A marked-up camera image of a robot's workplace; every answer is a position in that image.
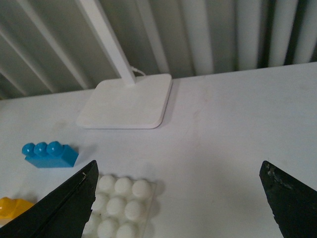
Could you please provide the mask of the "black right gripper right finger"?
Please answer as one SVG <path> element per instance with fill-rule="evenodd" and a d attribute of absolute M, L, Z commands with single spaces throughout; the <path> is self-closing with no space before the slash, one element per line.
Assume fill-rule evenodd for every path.
<path fill-rule="evenodd" d="M 268 161 L 259 176 L 283 237 L 315 238 L 317 192 Z"/>

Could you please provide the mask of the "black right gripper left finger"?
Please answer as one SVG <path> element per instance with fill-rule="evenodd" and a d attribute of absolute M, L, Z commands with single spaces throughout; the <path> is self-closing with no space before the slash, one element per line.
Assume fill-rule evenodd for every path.
<path fill-rule="evenodd" d="M 2 238 L 80 238 L 92 213 L 99 169 L 95 160 L 0 230 Z"/>

